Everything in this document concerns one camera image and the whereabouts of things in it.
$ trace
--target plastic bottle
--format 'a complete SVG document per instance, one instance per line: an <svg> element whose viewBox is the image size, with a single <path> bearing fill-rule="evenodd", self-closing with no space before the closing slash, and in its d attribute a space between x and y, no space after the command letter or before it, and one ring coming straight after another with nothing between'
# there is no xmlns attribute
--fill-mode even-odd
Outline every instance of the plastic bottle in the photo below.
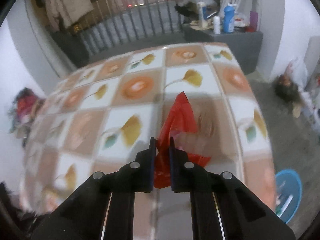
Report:
<svg viewBox="0 0 320 240"><path fill-rule="evenodd" d="M220 29L220 17L215 16L213 18L213 32L214 34L220 34L221 29Z"/></svg>
<svg viewBox="0 0 320 240"><path fill-rule="evenodd" d="M231 4L224 9L223 31L225 33L235 31L235 9Z"/></svg>
<svg viewBox="0 0 320 240"><path fill-rule="evenodd" d="M197 3L198 6L198 13L199 13L199 27L201 28L207 28L208 27L208 21L207 21L207 6L205 5L203 0L199 0Z"/></svg>

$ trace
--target checkered tablecloth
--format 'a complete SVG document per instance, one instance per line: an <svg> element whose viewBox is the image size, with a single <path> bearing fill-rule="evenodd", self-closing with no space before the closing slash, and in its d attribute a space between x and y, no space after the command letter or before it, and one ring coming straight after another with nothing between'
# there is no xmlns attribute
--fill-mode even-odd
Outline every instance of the checkered tablecloth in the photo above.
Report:
<svg viewBox="0 0 320 240"><path fill-rule="evenodd" d="M31 130L22 206L52 211L93 172L111 173L133 161L148 148L150 137L157 137L182 91L199 129L196 135L181 136L183 149L211 156L208 171L232 172L274 208L266 126L246 77L223 43L133 51L90 64L61 81ZM172 197L168 189L137 193L135 237L154 239L161 231L165 238L160 229L181 216L190 223L188 205L174 208L184 198Z"/></svg>

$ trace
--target metal railing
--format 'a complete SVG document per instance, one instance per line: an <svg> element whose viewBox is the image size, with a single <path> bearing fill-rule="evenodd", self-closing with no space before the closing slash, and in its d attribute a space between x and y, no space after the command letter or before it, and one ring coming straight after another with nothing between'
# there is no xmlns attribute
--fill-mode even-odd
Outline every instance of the metal railing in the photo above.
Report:
<svg viewBox="0 0 320 240"><path fill-rule="evenodd" d="M181 31L178 0L91 0L94 10L75 25L90 55L124 43Z"/></svg>

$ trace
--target coat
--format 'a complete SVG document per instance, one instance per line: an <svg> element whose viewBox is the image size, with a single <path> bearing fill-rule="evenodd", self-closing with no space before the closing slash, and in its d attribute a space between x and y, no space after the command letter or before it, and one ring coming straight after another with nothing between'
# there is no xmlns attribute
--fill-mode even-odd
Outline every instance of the coat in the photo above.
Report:
<svg viewBox="0 0 320 240"><path fill-rule="evenodd" d="M93 10L90 0L48 0L47 10L55 18L61 17L65 28L76 23L82 16Z"/></svg>

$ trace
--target gray floor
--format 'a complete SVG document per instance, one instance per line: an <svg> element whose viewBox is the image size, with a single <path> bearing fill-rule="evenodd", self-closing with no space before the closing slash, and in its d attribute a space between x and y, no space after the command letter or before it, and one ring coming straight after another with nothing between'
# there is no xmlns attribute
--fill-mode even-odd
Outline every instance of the gray floor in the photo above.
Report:
<svg viewBox="0 0 320 240"><path fill-rule="evenodd" d="M268 127L276 172L294 169L302 180L301 204L289 222L298 238L320 210L319 138L305 117L293 118L290 107L274 94L271 84L249 81Z"/></svg>

